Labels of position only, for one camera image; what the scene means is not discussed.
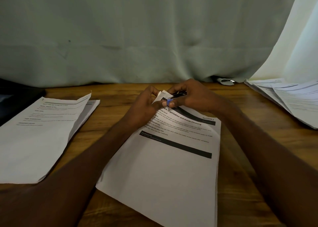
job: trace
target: hand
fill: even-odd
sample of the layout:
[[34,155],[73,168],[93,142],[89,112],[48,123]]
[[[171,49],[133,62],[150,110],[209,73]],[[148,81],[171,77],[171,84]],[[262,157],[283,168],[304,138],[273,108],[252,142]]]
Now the hand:
[[168,92],[173,94],[181,90],[186,90],[187,95],[173,99],[170,101],[169,107],[184,105],[197,111],[211,112],[217,115],[221,113],[226,106],[233,105],[229,100],[215,94],[194,79],[176,84],[172,86]]
[[143,92],[140,93],[121,121],[124,124],[129,125],[129,127],[134,131],[147,124],[156,114],[157,110],[167,106],[167,101],[165,100],[153,103],[155,97],[152,96],[152,94],[158,96],[158,93],[159,90],[149,85]]

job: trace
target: blue stapler tip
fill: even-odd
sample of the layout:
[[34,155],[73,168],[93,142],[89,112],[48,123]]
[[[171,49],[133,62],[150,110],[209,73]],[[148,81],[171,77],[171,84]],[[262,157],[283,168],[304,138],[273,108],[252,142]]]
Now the blue stapler tip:
[[170,101],[172,101],[172,99],[167,100],[167,106],[169,106]]

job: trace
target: table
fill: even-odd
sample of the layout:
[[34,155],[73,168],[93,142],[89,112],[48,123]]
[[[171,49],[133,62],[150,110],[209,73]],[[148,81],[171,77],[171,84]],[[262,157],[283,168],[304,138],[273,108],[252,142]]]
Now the table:
[[[153,84],[168,89],[172,84]],[[244,84],[224,86],[204,83],[209,89],[236,103],[264,131],[294,154],[318,169],[318,134],[283,108]],[[95,84],[49,88],[46,97],[78,99],[92,91],[101,103],[68,144],[53,172],[79,155],[115,124],[148,84]],[[264,201],[266,192],[248,159],[230,134],[221,127],[218,170],[218,226],[283,226]],[[95,190],[78,226],[160,226],[106,194]]]

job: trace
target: person's right hand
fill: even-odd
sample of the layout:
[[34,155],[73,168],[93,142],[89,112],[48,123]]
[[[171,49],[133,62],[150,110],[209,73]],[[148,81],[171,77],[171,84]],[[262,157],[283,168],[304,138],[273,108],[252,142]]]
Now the person's right hand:
[[186,90],[187,95],[170,101],[170,108],[184,105],[197,111],[211,112],[217,115],[218,113],[222,113],[225,107],[232,105],[229,100],[212,92],[194,79],[176,84],[168,92],[173,94],[181,90]]

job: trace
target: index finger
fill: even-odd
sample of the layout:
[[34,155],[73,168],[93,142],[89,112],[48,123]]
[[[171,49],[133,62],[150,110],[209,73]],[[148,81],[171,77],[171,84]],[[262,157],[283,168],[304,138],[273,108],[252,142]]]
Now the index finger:
[[175,84],[169,90],[167,90],[167,92],[170,94],[173,94],[173,93],[181,91],[181,90],[187,90],[187,84],[185,82]]
[[151,94],[154,94],[155,96],[158,96],[158,94],[159,94],[159,90],[158,90],[156,87],[152,86],[152,85],[149,85],[149,86],[145,89],[145,91],[147,91],[148,93],[150,93],[150,95],[151,95]]

